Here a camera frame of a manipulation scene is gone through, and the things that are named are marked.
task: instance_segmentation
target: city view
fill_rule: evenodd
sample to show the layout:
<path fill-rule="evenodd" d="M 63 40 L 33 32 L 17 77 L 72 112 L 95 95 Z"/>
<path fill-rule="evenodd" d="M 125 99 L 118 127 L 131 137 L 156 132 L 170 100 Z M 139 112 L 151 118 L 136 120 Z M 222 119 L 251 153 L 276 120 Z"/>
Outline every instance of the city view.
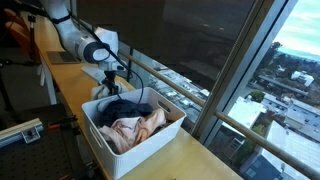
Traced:
<path fill-rule="evenodd" d="M 320 171 L 320 14 L 315 7 L 320 2 L 297 3 L 228 115 Z M 165 66 L 156 69 L 206 101 L 206 89 Z M 183 128 L 191 130 L 201 107 L 153 76 L 149 86 L 187 113 Z M 308 179 L 226 123 L 208 148 L 245 179 Z"/>

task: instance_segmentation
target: wooden countertop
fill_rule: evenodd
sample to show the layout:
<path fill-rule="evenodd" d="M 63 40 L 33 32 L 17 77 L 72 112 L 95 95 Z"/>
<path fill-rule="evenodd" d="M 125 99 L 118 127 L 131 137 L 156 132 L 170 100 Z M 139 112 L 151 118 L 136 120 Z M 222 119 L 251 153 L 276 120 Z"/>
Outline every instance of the wooden countertop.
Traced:
<path fill-rule="evenodd" d="M 22 13 L 28 24 L 27 15 L 27 13 Z M 35 41 L 69 108 L 77 115 L 79 126 L 85 138 L 87 138 L 81 105 L 90 101 L 91 89 L 97 86 L 97 83 L 81 71 L 84 64 L 50 64 L 46 52 L 63 49 L 56 29 L 46 18 L 36 17 Z M 119 77 L 116 80 L 127 83 Z M 111 179 L 105 169 L 103 169 L 103 173 L 107 179 Z M 241 178 L 190 134 L 180 128 L 175 139 L 121 179 L 229 180 Z"/>

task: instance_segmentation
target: clothing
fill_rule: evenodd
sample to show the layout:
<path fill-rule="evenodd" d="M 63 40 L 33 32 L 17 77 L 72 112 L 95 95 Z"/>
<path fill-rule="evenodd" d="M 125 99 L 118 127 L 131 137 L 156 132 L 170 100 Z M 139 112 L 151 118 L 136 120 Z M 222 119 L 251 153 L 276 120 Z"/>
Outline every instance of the clothing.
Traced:
<path fill-rule="evenodd" d="M 146 117 L 120 118 L 111 128 L 103 126 L 99 131 L 105 140 L 112 140 L 122 154 L 146 140 L 157 127 L 165 123 L 165 113 L 159 108 Z"/>
<path fill-rule="evenodd" d="M 101 127 L 104 125 L 110 127 L 120 118 L 145 117 L 150 115 L 153 111 L 150 104 L 136 104 L 125 99 L 112 101 L 101 109 L 102 114 L 98 119 L 99 126 Z"/>

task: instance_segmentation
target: building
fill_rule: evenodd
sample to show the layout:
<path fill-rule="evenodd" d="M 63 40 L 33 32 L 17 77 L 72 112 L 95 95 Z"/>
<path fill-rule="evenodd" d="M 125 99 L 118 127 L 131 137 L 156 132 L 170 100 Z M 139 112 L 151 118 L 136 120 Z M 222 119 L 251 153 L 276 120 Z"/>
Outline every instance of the building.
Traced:
<path fill-rule="evenodd" d="M 262 76 L 262 75 L 259 75 L 259 84 L 267 87 L 267 88 L 271 88 L 271 89 L 285 89 L 287 92 L 290 92 L 290 93 L 294 93 L 295 95 L 299 95 L 299 96 L 308 96 L 308 92 L 305 92 L 305 91 L 302 91 L 300 89 L 297 89 L 297 88 L 294 88 L 294 87 L 291 87 L 291 86 L 288 86 L 286 84 L 283 84 L 273 78 L 269 78 L 267 76 Z"/>
<path fill-rule="evenodd" d="M 206 97 L 208 97 L 209 94 L 210 94 L 210 92 L 209 92 L 208 90 L 206 90 L 206 89 L 202 89 L 202 90 L 200 91 L 200 93 L 201 93 L 202 95 L 206 96 Z"/>
<path fill-rule="evenodd" d="M 290 127 L 295 129 L 302 129 L 304 124 L 306 123 L 306 118 L 299 112 L 289 109 L 287 111 L 286 118 L 284 123 L 288 124 Z"/>
<path fill-rule="evenodd" d="M 292 80 L 296 80 L 302 84 L 304 84 L 305 86 L 310 86 L 310 84 L 314 81 L 314 78 L 310 75 L 307 74 L 307 72 L 305 71 L 295 71 L 292 75 L 291 75 L 291 79 Z"/>
<path fill-rule="evenodd" d="M 262 104 L 238 97 L 228 116 L 246 128 L 251 129 L 261 113 L 266 113 L 266 109 Z M 223 122 L 216 138 L 214 141 L 216 143 L 213 146 L 217 150 L 217 153 L 220 152 L 228 159 L 231 159 L 244 143 L 246 136 Z"/>
<path fill-rule="evenodd" d="M 272 122 L 266 139 L 296 157 L 302 163 L 320 171 L 318 143 L 283 128 L 275 121 Z M 246 179 L 308 179 L 299 171 L 259 146 L 256 147 L 255 153 L 241 166 L 240 172 Z"/>
<path fill-rule="evenodd" d="M 296 99 L 291 99 L 292 105 L 290 109 L 303 114 L 306 119 L 307 124 L 317 126 L 320 124 L 320 109 L 310 106 L 304 102 L 298 101 Z"/>
<path fill-rule="evenodd" d="M 261 101 L 268 110 L 278 113 L 280 115 L 284 115 L 288 109 L 288 105 L 278 100 L 277 97 L 265 93 L 264 99 Z"/>

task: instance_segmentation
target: metal railing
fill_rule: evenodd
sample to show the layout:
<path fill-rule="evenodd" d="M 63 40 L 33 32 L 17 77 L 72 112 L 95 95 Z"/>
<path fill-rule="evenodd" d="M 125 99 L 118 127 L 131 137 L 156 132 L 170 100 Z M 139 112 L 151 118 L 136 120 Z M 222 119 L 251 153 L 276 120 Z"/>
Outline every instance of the metal railing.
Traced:
<path fill-rule="evenodd" d="M 296 157 L 288 154 L 287 152 L 283 151 L 282 149 L 278 148 L 274 144 L 270 143 L 265 138 L 259 136 L 255 132 L 251 131 L 250 129 L 246 128 L 244 125 L 238 123 L 236 120 L 232 119 L 229 116 L 226 116 L 222 112 L 215 112 L 215 116 L 217 116 L 222 121 L 226 122 L 242 134 L 244 134 L 246 137 L 250 138 L 254 142 L 256 142 L 259 146 L 262 148 L 268 150 L 273 155 L 277 156 L 279 159 L 284 161 L 286 164 L 290 165 L 294 169 L 298 170 L 305 176 L 307 176 L 310 179 L 320 179 L 320 173 L 316 171 L 315 169 L 309 167 L 307 164 L 302 163 L 299 161 Z"/>
<path fill-rule="evenodd" d="M 193 102 L 197 103 L 199 106 L 201 106 L 201 107 L 204 106 L 204 104 L 205 104 L 204 101 L 202 101 L 198 97 L 194 96 L 190 92 L 186 91 L 182 87 L 178 86 L 177 84 L 173 83 L 172 81 L 170 81 L 166 77 L 162 76 L 161 74 L 159 74 L 154 69 L 152 69 L 149 66 L 141 63 L 140 61 L 138 61 L 137 59 L 135 59 L 131 55 L 129 55 L 129 54 L 127 54 L 127 53 L 125 53 L 125 52 L 123 52 L 121 50 L 119 51 L 119 53 L 121 55 L 123 55 L 124 57 L 126 57 L 129 61 L 132 61 L 133 63 L 137 64 L 138 66 L 140 66 L 144 70 L 148 71 L 153 76 L 155 76 L 158 79 L 160 79 L 161 81 L 165 82 L 166 84 L 168 84 L 169 86 L 174 88 L 176 91 L 178 91 L 181 94 L 185 95 L 190 100 L 192 100 Z M 283 151 L 282 149 L 278 148 L 277 146 L 275 146 L 274 144 L 270 143 L 265 138 L 259 136 L 258 134 L 256 134 L 252 130 L 250 130 L 250 129 L 246 128 L 245 126 L 243 126 L 242 124 L 238 123 L 236 120 L 234 120 L 231 117 L 225 115 L 224 113 L 218 112 L 218 111 L 216 111 L 214 113 L 214 115 L 217 116 L 220 120 L 226 122 L 227 124 L 229 124 L 230 126 L 235 128 L 236 130 L 238 130 L 240 133 L 244 134 L 246 137 L 248 137 L 251 140 L 253 140 L 255 143 L 257 143 L 262 148 L 268 150 L 270 153 L 272 153 L 275 156 L 277 156 L 279 159 L 284 161 L 286 164 L 290 165 L 294 169 L 298 170 L 299 172 L 301 172 L 302 174 L 307 176 L 308 178 L 310 178 L 310 179 L 320 179 L 320 173 L 318 171 L 316 171 L 313 168 L 309 167 L 307 164 L 302 163 L 296 157 L 294 157 L 294 156 L 288 154 L 287 152 Z"/>
<path fill-rule="evenodd" d="M 143 68 L 144 70 L 148 71 L 150 74 L 152 74 L 153 76 L 155 76 L 156 78 L 160 79 L 161 81 L 165 82 L 166 84 L 168 84 L 169 86 L 171 86 L 173 89 L 175 89 L 176 91 L 178 91 L 179 93 L 183 94 L 184 96 L 186 96 L 187 98 L 189 98 L 191 101 L 195 102 L 196 104 L 198 104 L 199 106 L 203 107 L 204 106 L 204 101 L 202 101 L 201 99 L 199 99 L 197 96 L 191 94 L 189 91 L 186 91 L 185 89 L 183 89 L 182 87 L 178 86 L 177 84 L 173 83 L 172 81 L 170 81 L 169 79 L 167 79 L 166 77 L 162 76 L 161 74 L 159 74 L 157 71 L 155 71 L 154 69 L 150 68 L 149 66 L 143 64 L 142 62 L 138 61 L 137 59 L 135 59 L 134 57 L 130 56 L 129 54 L 119 50 L 119 53 L 121 55 L 123 55 L 124 57 L 126 57 L 127 59 L 129 59 L 129 61 L 132 61 L 133 63 L 137 64 L 138 66 L 140 66 L 141 68 Z"/>

